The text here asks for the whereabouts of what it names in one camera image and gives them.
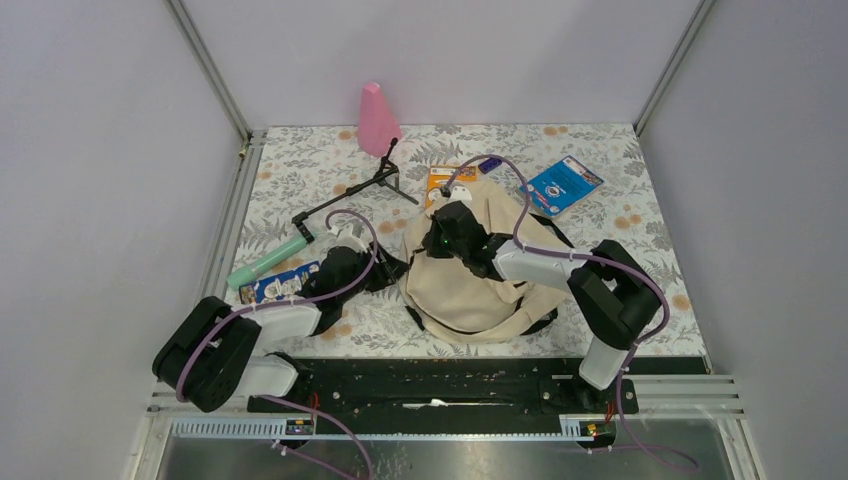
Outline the beige canvas backpack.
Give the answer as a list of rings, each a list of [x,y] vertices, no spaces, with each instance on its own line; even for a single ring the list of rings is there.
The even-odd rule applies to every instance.
[[[467,185],[471,210],[486,233],[512,233],[523,206],[491,180]],[[476,277],[456,258],[428,256],[424,238],[431,215],[447,199],[434,202],[405,229],[401,252],[409,269],[400,293],[421,328],[449,343],[496,343],[545,328],[559,306],[572,300],[566,290],[533,282],[498,282]],[[520,240],[533,246],[573,246],[562,230],[544,216],[528,213],[519,228]]]

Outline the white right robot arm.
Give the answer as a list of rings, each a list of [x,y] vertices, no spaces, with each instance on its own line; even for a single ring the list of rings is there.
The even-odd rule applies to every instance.
[[[472,211],[472,194],[454,176],[439,192],[444,202],[424,237],[427,255],[456,258],[478,278],[570,291],[593,338],[566,390],[583,410],[605,407],[621,414],[630,363],[639,346],[670,321],[669,301],[658,284],[613,240],[589,252],[543,248],[521,238],[527,205],[510,232],[489,233]]]

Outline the blue picture book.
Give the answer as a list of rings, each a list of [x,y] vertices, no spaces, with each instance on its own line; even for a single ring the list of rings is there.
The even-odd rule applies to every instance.
[[[313,261],[243,285],[238,290],[240,303],[263,304],[292,296],[303,288],[309,277],[317,273],[319,268],[320,263]]]

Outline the blue booklet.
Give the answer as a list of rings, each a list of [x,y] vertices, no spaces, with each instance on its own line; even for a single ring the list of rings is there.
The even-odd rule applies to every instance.
[[[518,190],[529,192],[531,206],[541,214],[557,217],[586,199],[604,180],[572,155],[530,178]]]

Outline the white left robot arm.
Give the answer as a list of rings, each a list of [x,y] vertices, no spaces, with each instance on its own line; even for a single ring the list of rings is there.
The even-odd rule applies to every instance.
[[[173,388],[178,401],[212,412],[233,397],[272,396],[288,411],[309,401],[310,385],[277,341],[320,335],[362,293],[395,284],[408,265],[358,226],[333,226],[335,244],[320,262],[289,275],[293,286],[276,295],[272,280],[255,285],[256,296],[232,306],[217,296],[201,299],[154,357],[153,375]]]

